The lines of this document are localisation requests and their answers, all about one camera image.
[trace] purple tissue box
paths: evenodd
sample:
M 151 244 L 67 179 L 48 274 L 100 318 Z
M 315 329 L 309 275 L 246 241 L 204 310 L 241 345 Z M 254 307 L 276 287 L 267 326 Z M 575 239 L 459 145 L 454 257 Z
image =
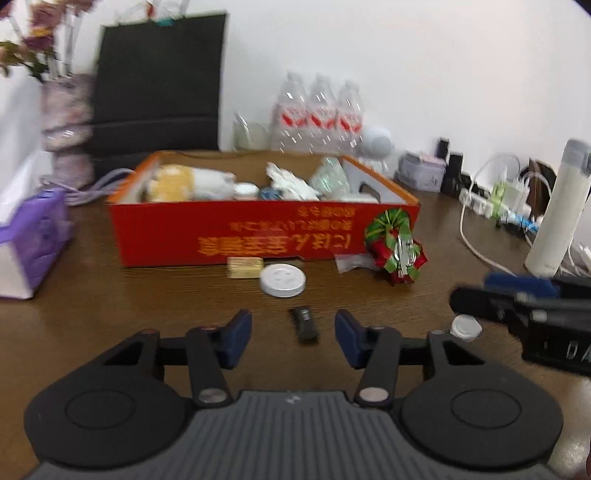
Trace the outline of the purple tissue box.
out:
M 0 297 L 30 299 L 72 237 L 63 190 L 25 200 L 0 227 Z

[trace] white lid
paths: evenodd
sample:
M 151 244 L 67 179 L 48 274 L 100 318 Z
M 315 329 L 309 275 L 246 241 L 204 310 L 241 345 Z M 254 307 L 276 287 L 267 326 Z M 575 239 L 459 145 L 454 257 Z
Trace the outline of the white lid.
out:
M 288 299 L 304 291 L 306 276 L 293 265 L 275 264 L 261 271 L 261 288 L 273 297 Z
M 471 342 L 482 331 L 482 325 L 471 315 L 458 315 L 452 322 L 450 333 L 461 340 Z
M 258 194 L 258 187 L 254 183 L 242 182 L 234 185 L 234 194 L 250 196 Z

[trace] small yellow box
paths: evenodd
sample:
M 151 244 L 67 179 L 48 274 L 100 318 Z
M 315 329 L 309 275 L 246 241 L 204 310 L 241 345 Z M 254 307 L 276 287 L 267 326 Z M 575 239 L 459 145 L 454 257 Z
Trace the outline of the small yellow box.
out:
M 259 278 L 264 266 L 259 257 L 228 257 L 228 278 Z

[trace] blue gripper pad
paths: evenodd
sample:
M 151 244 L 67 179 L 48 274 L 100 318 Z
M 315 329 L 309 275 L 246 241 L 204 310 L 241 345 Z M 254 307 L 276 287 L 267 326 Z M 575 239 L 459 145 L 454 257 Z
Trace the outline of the blue gripper pad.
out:
M 366 329 L 347 310 L 336 313 L 335 334 L 349 365 L 352 368 L 365 368 L 371 354 L 363 347 Z
M 535 278 L 529 275 L 514 277 L 507 273 L 492 272 L 484 278 L 484 287 L 507 293 L 528 293 L 539 299 L 560 297 L 560 289 L 549 278 Z
M 220 338 L 220 367 L 231 370 L 236 367 L 251 340 L 252 314 L 240 310 L 230 322 L 222 328 Z

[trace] plastic bag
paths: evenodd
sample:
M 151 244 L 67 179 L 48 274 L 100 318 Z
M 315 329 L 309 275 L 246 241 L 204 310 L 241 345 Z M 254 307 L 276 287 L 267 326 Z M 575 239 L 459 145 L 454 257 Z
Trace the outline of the plastic bag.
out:
M 334 157 L 322 159 L 322 164 L 310 179 L 310 185 L 329 200 L 351 193 L 347 175 L 339 160 Z
M 359 255 L 335 255 L 336 268 L 339 273 L 346 273 L 355 268 L 367 268 L 380 271 L 376 266 L 374 258 L 370 254 Z

